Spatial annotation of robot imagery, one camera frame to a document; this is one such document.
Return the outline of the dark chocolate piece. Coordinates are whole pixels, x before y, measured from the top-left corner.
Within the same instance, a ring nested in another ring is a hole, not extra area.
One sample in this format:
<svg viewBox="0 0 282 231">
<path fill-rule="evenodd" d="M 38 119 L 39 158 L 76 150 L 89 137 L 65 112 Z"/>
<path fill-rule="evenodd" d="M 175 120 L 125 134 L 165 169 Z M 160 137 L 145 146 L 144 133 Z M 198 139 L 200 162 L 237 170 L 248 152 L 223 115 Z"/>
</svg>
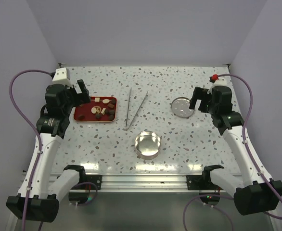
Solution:
<svg viewBox="0 0 282 231">
<path fill-rule="evenodd" d="M 101 114 L 96 114 L 96 115 L 95 115 L 95 118 L 96 118 L 96 119 L 100 119 L 101 117 L 102 117 Z"/>
</svg>

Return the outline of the silver metal tweezers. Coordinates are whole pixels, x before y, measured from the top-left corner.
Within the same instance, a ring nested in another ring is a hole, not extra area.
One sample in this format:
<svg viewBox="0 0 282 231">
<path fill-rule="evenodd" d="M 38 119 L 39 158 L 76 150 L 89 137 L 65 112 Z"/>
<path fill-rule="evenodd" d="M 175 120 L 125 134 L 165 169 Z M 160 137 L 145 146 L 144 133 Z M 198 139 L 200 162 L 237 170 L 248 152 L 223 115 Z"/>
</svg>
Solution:
<svg viewBox="0 0 282 231">
<path fill-rule="evenodd" d="M 129 89 L 124 127 L 125 130 L 129 130 L 133 125 L 138 113 L 145 104 L 148 94 L 148 90 L 145 88 Z"/>
</svg>

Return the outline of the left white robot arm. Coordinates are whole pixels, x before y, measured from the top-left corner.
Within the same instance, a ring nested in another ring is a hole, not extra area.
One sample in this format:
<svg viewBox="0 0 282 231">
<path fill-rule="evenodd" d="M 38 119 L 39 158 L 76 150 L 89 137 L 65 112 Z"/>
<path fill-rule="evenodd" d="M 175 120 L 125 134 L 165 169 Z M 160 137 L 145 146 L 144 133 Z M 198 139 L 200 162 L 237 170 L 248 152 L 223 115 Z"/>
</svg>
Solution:
<svg viewBox="0 0 282 231">
<path fill-rule="evenodd" d="M 84 81 L 78 80 L 77 83 L 80 93 L 74 87 L 62 84 L 52 84 L 46 89 L 46 103 L 36 123 L 36 144 L 26 177 L 17 195 L 9 196 L 6 202 L 9 210 L 22 221 L 53 222 L 60 201 L 69 190 L 86 186 L 85 169 L 77 165 L 67 165 L 61 176 L 49 184 L 56 153 L 70 124 L 71 111 L 90 102 Z"/>
</svg>

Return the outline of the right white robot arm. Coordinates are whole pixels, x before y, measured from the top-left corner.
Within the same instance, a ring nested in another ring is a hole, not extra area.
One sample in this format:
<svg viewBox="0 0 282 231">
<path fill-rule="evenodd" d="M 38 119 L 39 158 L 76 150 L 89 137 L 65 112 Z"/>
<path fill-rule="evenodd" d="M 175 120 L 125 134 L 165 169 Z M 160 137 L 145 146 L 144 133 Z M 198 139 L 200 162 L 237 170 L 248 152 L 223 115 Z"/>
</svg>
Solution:
<svg viewBox="0 0 282 231">
<path fill-rule="evenodd" d="M 213 125 L 229 145 L 239 166 L 242 179 L 235 178 L 221 165 L 205 166 L 200 183 L 207 189 L 219 186 L 233 197 L 241 215 L 268 212 L 276 209 L 282 195 L 282 182 L 274 180 L 264 168 L 243 131 L 244 120 L 233 110 L 232 91 L 227 86 L 211 89 L 196 87 L 190 99 L 190 109 L 200 100 L 198 110 L 209 113 Z"/>
</svg>

